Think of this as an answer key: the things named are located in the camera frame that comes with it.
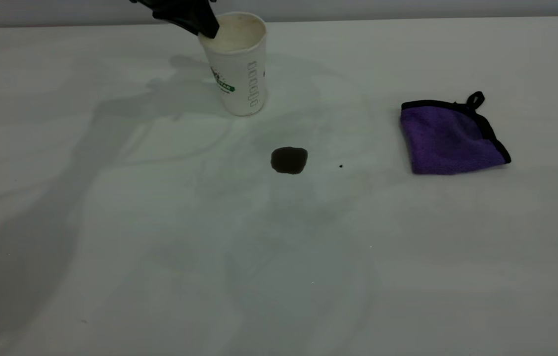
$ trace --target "wall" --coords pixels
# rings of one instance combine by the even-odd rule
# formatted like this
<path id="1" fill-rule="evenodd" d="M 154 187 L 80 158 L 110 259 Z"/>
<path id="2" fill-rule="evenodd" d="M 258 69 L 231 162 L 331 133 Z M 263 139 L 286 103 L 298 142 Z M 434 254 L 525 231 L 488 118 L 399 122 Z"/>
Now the wall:
<path id="1" fill-rule="evenodd" d="M 216 13 L 251 11 L 270 21 L 558 15 L 558 0 L 218 0 Z M 0 26 L 152 22 L 129 0 L 0 0 Z"/>

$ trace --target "coffee spill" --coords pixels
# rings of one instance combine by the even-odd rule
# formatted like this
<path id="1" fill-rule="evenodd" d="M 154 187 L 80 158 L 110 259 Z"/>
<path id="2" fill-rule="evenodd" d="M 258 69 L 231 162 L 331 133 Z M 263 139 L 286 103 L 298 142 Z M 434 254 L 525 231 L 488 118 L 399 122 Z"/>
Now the coffee spill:
<path id="1" fill-rule="evenodd" d="M 307 161 L 308 152 L 302 148 L 277 148 L 270 156 L 270 165 L 279 173 L 299 174 Z"/>

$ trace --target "purple towel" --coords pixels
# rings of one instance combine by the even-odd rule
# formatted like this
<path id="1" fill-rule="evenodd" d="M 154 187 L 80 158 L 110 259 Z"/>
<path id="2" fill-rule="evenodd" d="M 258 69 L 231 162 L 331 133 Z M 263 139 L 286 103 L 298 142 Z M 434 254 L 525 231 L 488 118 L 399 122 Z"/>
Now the purple towel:
<path id="1" fill-rule="evenodd" d="M 402 104 L 400 121 L 415 174 L 458 174 L 512 162 L 488 120 L 475 112 L 485 97 L 466 104 L 436 100 Z"/>

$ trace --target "paper cup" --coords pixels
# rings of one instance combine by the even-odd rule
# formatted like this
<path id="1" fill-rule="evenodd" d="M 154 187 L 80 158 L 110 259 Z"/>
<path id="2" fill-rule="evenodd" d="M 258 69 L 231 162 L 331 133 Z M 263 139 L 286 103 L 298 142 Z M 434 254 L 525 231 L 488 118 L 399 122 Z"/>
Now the paper cup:
<path id="1" fill-rule="evenodd" d="M 233 115 L 248 116 L 266 101 L 266 23 L 252 13 L 216 16 L 220 30 L 215 39 L 198 36 L 224 107 Z"/>

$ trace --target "white tabletop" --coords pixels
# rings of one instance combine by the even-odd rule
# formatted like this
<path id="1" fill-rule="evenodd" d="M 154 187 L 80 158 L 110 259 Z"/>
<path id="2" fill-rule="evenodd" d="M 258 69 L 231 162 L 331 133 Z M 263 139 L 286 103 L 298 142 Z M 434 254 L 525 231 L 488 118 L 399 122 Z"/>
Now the white tabletop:
<path id="1" fill-rule="evenodd" d="M 0 356 L 558 356 L 558 18 L 269 28 L 248 118 L 178 27 L 0 29 Z M 414 176 L 476 90 L 513 163 Z"/>

